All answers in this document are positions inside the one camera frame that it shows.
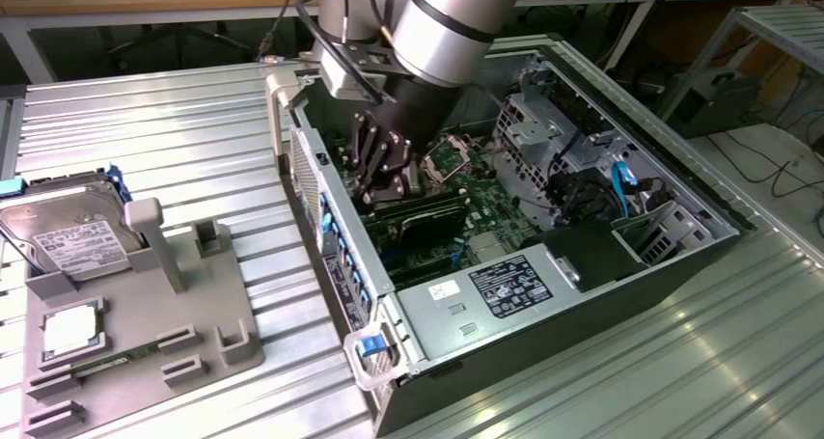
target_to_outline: workbench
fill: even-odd
[[[625,33],[608,62],[615,66],[652,8],[654,0],[640,3]],[[520,6],[591,5],[624,0],[520,0]],[[276,18],[285,0],[0,0],[0,33],[33,83],[54,82],[38,45],[31,38],[37,29],[159,24],[230,19]],[[286,15],[297,15],[290,8]]]
[[[630,94],[605,86],[604,73],[565,55],[758,231],[656,308],[390,438],[820,436],[824,256]],[[373,437],[277,176],[270,68],[31,86],[26,98],[0,102],[4,177],[113,161],[135,198],[159,198],[167,232],[207,217],[230,227],[268,355],[256,369],[81,437]],[[11,249],[2,262],[0,438],[13,439],[26,292]]]

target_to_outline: black chair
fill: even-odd
[[[103,38],[103,42],[106,44],[106,53],[111,67],[118,71],[125,71],[129,68],[129,62],[125,60],[123,55],[137,48],[141,48],[142,46],[169,37],[174,37],[175,39],[175,57],[178,60],[179,69],[186,67],[186,46],[189,38],[205,39],[224,45],[228,48],[233,48],[241,53],[242,62],[249,63],[253,61],[254,58],[250,47],[226,36],[229,28],[225,21],[217,22],[217,32],[210,32],[199,28],[198,24],[202,23],[174,22],[170,24],[163,24],[158,27],[151,24],[143,24],[141,26],[141,37],[118,46],[114,46],[115,36],[113,35],[111,28],[101,27],[101,37]]]

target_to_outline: warning label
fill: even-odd
[[[499,318],[517,314],[553,297],[525,256],[472,272],[469,278]]]
[[[125,247],[105,220],[37,234],[34,239],[69,275],[126,261]]]

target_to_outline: metal table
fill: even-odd
[[[678,87],[667,92],[659,111],[663,120],[667,121],[672,116],[696,77],[710,66],[736,27],[747,29],[754,36],[768,41],[819,74],[824,74],[824,10],[811,5],[735,9],[712,35]]]
[[[747,194],[604,74],[555,48],[762,229],[658,308],[392,437],[823,434],[822,254],[750,209]],[[117,161],[135,196],[162,200],[167,230],[206,216],[230,226],[265,340],[258,368],[83,437],[372,437],[276,176],[266,74],[246,65],[62,83],[31,87],[15,103],[14,172],[57,176]],[[7,250],[2,439],[18,437],[25,296]]]

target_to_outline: hard disk drive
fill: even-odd
[[[123,222],[129,195],[117,178],[99,171],[10,182],[19,187],[0,193],[0,233],[38,274],[62,270],[81,282],[129,268],[143,239]]]

